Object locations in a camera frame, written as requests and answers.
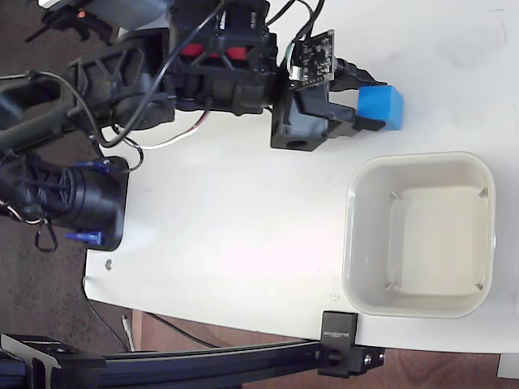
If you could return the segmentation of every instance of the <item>white bowl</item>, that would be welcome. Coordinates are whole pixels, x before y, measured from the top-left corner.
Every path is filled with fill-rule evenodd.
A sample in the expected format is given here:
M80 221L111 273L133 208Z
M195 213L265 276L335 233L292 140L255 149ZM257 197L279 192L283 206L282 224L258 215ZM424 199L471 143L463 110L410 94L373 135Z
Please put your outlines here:
M495 183L468 152L375 158L348 190L343 287L364 314L460 318L491 287Z

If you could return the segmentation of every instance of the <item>brown floor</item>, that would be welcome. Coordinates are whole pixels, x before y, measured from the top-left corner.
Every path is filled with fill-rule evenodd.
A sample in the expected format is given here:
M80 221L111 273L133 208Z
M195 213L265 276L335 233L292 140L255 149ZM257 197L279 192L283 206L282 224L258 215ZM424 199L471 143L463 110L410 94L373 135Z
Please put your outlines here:
M99 49L96 36L79 43L74 32L51 31L40 40L24 39L40 27L37 1L0 0L0 74L39 69L60 71L83 53ZM91 154L81 135L71 135L43 151L45 159L63 164ZM117 344L89 312L79 292L85 250L60 237L56 254L32 247L32 227L0 219L0 333L48 335L93 353L116 353ZM123 336L120 314L126 310L95 303L114 330ZM177 320L182 328L221 345L261 344L280 338ZM142 347L162 351L194 349L196 344L144 316ZM519 382L495 377L499 357L389 351L386 366L361 378L324 378L313 372L254 383L251 388L372 387L372 388L512 388Z
M134 311L133 319L135 343L142 350L184 351L202 347L139 311ZM265 344L289 339L178 319L168 320L200 339L222 346ZM498 363L499 356L491 354L388 350L384 367L369 371L360 377L345 380L322 377L315 371L309 371L251 383L247 388L519 388L519 381L495 376Z

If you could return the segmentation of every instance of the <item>blue block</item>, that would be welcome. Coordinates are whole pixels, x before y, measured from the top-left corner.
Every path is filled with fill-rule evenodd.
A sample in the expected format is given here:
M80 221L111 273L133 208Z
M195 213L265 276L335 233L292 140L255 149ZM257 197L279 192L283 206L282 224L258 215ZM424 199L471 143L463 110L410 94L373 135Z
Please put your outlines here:
M388 130L400 130L404 111L404 98L389 85L360 87L358 90L358 112L362 118L382 120Z

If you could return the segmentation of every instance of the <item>white table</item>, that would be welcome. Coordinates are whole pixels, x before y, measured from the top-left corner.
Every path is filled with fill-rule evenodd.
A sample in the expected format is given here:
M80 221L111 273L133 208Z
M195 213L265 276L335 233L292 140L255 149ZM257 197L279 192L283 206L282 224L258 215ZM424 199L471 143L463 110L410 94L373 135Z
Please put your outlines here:
M273 1L272 14L285 1ZM302 6L273 25L284 49ZM359 344L519 353L519 3L328 0L314 31L337 55L395 85L401 131L362 132L315 152L269 148L270 113L215 113L196 135L147 152L133 173L124 238L88 252L88 296L138 310L284 336L320 338L324 310L353 312L341 286L346 191L375 156L466 150L497 188L491 292L461 319L361 316ZM355 101L353 93L336 102ZM132 135L150 145L198 114ZM115 151L132 163L135 151ZM111 259L113 268L105 269Z

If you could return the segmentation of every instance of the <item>black cable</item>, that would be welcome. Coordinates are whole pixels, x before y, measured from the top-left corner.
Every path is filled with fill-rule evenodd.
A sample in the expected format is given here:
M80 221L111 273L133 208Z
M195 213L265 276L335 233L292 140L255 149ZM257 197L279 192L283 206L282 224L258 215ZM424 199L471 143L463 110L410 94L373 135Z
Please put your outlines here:
M84 300L87 302L87 305L88 305L88 308L90 308L90 310L92 311L92 313L94 314L94 316L96 316L97 320L99 320L101 322L101 324L103 325L104 328L106 328L106 330L110 333L111 336L114 337L114 339L117 341L117 343L119 343L119 345L121 346L121 348L129 353L130 352L130 349L128 348L128 346L126 346L126 344L122 341L121 338L119 338L119 336L115 333L115 331L106 323L106 321L97 313L96 309L93 307L92 303L90 302L90 300L88 299L88 296L87 296L87 293L85 292L84 290L84 281L85 281L85 278L86 278L86 271L87 271L87 263L86 263L86 260L85 260L85 264L84 264L84 269L83 269L83 279L81 280L81 293L83 294L83 297L84 297Z
M106 148L114 147L114 146L118 145L119 143L121 143L121 141L126 138L126 136L130 133L130 131L133 129L133 127L139 120L140 116L142 115L143 111L146 109L149 102L152 100L153 95L155 94L157 88L161 84L162 79L164 78L164 75L165 75L166 71L169 69L169 66L171 65L171 63L191 43L191 41L193 40L193 38L195 38L195 36L199 33L199 31L202 28L204 28L205 25L212 20L212 18L215 17L218 14L218 12L220 12L220 10L223 9L223 7L228 2L229 2L229 0L221 0L220 3L216 6L216 8L208 15L208 17L205 18L205 20L201 24L199 24L199 26L197 28L195 28L195 30L193 30L186 37L186 39L184 39L184 41L182 41L182 43L180 43L179 45L177 45L174 48L174 50L168 56L168 59L165 61L164 65L162 65L161 70L155 77L155 80L153 81L153 85L148 89L148 92L143 97L143 99L140 101L139 106L137 107L134 114L132 115L132 117L130 118L128 123L124 126L124 129L121 131L121 133L119 135L117 135L112 140L108 141L105 139L105 137L103 136L103 134L101 133L100 130L97 132L97 134L96 134L97 141L99 142L99 144L101 146L106 147Z
M270 20L268 20L266 23L265 23L265 26L270 26L271 24L277 22L279 20L280 17L282 17L292 6L293 4L295 3L295 0L289 0L284 6L283 8L281 8L279 10L279 12L277 12Z
M214 344L210 344L209 342L206 342L205 340L201 340L201 339L198 339L196 336L193 336L191 334L188 334L187 332L181 330L180 328L178 328L177 326L175 326L174 324L171 324L170 322L168 322L167 320L164 320L163 318L161 318L160 316L157 316L156 314L151 314L149 312L146 312L146 314L148 316L150 316L151 318L154 318L155 320L158 320L159 322L161 322L162 324L168 326L169 328L175 330L176 332L178 332L180 335L183 335L185 336L186 338L188 339L191 339L193 340L194 342L198 343L198 344L202 344L203 346L205 347L209 347L209 348L219 348L218 346L215 346Z
M310 17L310 20L302 26L301 30L296 34L293 42L299 41L302 37L306 37L307 39L311 37L311 30L314 27L315 21L319 17L321 11L323 10L324 0L319 0L317 3L317 7L315 8L314 14Z
M305 0L289 0L283 8L279 10L268 22L265 23L265 26L270 26L271 24L274 24L277 22L292 6L295 2L300 2L303 4L307 9L308 13L310 14L310 17L313 16L314 10L311 9L311 6L305 1Z

